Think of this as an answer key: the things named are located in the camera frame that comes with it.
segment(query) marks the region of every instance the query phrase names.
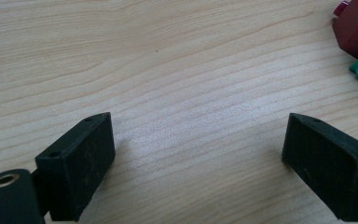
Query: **red object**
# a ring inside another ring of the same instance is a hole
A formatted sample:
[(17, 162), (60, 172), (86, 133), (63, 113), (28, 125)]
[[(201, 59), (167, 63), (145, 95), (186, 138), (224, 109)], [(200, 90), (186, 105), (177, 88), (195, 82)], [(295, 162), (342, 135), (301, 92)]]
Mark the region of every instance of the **red object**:
[(336, 10), (334, 11), (334, 15), (339, 16), (341, 15), (341, 13), (345, 10), (345, 8), (349, 5), (350, 3), (347, 1), (343, 1), (341, 2), (341, 4), (339, 4), (339, 6), (336, 8)]
[(358, 58), (358, 0), (344, 5), (341, 3), (335, 11), (338, 18), (333, 23), (333, 30), (339, 47)]

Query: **textured black surface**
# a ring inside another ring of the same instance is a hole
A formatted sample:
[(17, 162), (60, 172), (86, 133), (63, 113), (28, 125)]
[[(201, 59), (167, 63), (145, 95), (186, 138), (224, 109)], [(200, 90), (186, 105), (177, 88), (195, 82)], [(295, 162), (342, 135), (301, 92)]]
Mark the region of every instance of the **textured black surface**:
[(53, 220), (78, 221), (115, 155), (110, 113), (103, 113), (83, 119), (35, 158), (35, 179), (48, 182), (39, 198), (49, 199)]
[(321, 120), (290, 114), (282, 160), (337, 218), (358, 221), (358, 140)]
[(1, 173), (0, 177), (11, 175), (17, 175), (18, 179), (0, 187), (0, 224), (45, 223), (39, 214), (30, 173), (27, 170), (10, 170)]

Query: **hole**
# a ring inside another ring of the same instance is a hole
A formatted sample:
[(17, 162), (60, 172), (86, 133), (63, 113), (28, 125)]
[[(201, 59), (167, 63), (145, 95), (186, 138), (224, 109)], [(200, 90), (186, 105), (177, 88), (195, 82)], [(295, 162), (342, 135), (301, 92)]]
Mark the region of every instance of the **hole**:
[(0, 177), (0, 188), (9, 186), (16, 182), (20, 176), (17, 174), (3, 175)]
[(49, 154), (49, 156), (52, 157), (52, 158), (54, 158), (54, 157), (59, 157), (60, 154), (61, 154), (60, 152), (51, 152), (51, 153)]

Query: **wooden table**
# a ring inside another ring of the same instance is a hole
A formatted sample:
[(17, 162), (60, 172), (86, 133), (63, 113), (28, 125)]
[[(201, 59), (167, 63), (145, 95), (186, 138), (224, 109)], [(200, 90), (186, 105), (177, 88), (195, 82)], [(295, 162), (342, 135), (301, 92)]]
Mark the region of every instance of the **wooden table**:
[(0, 0), (0, 172), (109, 111), (79, 223), (340, 223), (281, 162), (290, 112), (358, 139), (338, 3)]

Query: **wood grain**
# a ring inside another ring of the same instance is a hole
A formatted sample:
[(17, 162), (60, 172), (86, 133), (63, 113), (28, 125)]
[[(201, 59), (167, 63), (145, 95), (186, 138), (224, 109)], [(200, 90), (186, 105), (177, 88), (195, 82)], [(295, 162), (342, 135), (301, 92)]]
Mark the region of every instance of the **wood grain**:
[(290, 112), (358, 139), (338, 3), (0, 0), (0, 172), (109, 111), (79, 223), (340, 223), (281, 162)]

